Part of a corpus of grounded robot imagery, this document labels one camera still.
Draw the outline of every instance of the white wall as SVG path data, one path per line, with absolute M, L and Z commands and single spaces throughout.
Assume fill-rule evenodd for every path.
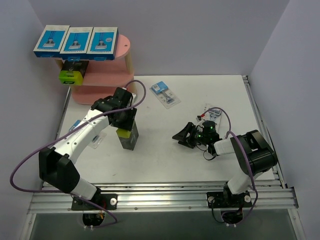
M 250 80 L 310 240 L 320 236 L 319 11 L 319 0 L 291 0 Z
M 14 167 L 35 148 L 54 139 L 66 88 L 53 60 L 33 49 L 43 30 L 30 3 L 2 0 L 0 7 L 0 239 L 19 238 L 32 195 L 9 183 Z M 15 182 L 39 188 L 38 158 L 17 173 Z
M 249 74 L 289 0 L 29 0 L 42 24 L 117 26 L 136 75 Z

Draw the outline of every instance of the gray panel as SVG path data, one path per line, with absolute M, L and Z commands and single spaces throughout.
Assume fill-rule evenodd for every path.
M 209 211 L 118 213 L 117 217 L 116 225 L 91 231 L 79 226 L 80 214 L 38 214 L 30 239 L 296 239 L 287 210 L 253 211 L 236 228 L 216 223 Z
M 42 24 L 119 27 L 136 75 L 248 74 L 289 0 L 29 0 Z
M 0 30 L 0 239 L 16 240 L 32 194 L 13 189 L 10 174 L 26 155 L 55 138 L 67 88 L 57 78 L 56 63 L 33 53 L 43 26 L 28 1 L 1 1 Z M 38 168 L 33 157 L 16 174 L 16 184 L 38 189 Z
M 291 0 L 250 76 L 307 239 L 319 239 L 320 1 Z

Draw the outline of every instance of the green box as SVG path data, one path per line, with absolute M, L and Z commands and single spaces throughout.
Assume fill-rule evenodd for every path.
M 66 60 L 59 74 L 60 82 L 64 85 L 82 85 L 89 61 Z

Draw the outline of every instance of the metal frame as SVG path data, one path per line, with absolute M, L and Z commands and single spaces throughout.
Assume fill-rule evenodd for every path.
M 243 82 L 257 120 L 259 130 L 266 141 L 272 146 L 269 132 L 264 125 L 259 109 L 254 101 L 248 76 L 243 76 Z M 68 107 L 71 91 L 69 90 L 63 107 L 61 126 Z M 256 186 L 259 198 L 255 210 L 288 209 L 292 225 L 298 240 L 304 240 L 302 224 L 298 215 L 298 202 L 294 189 L 287 188 L 280 166 L 273 168 L 275 180 L 257 180 Z M 207 192 L 220 192 L 224 181 L 212 182 L 168 182 L 168 183 L 96 183 L 103 193 L 118 194 L 117 213 L 133 212 L 181 212 L 210 211 L 207 206 Z M 44 189 L 51 189 L 47 183 Z M 23 228 L 21 239 L 29 239 L 36 214 L 78 214 L 71 211 L 72 198 L 64 193 L 35 193 L 30 202 L 27 221 Z

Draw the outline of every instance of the tabletop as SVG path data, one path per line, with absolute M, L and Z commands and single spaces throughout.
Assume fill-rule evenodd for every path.
M 258 129 L 250 100 L 240 75 L 136 76 L 147 89 L 135 117 L 139 138 L 133 151 L 123 149 L 116 128 L 108 126 L 106 137 L 96 149 L 87 146 L 75 166 L 91 183 L 166 183 L 228 181 L 240 168 L 236 155 L 227 154 L 207 161 L 199 149 L 178 144 L 172 136 L 188 122 L 196 123 L 206 103 L 223 108 L 230 117 L 232 131 L 245 134 Z M 165 82 L 181 102 L 166 109 L 149 89 Z M 138 99 L 143 89 L 136 84 Z M 60 135 L 82 120 L 90 106 L 70 98 Z M 228 120 L 221 116 L 218 133 L 223 138 Z M 274 180 L 272 170 L 258 177 Z

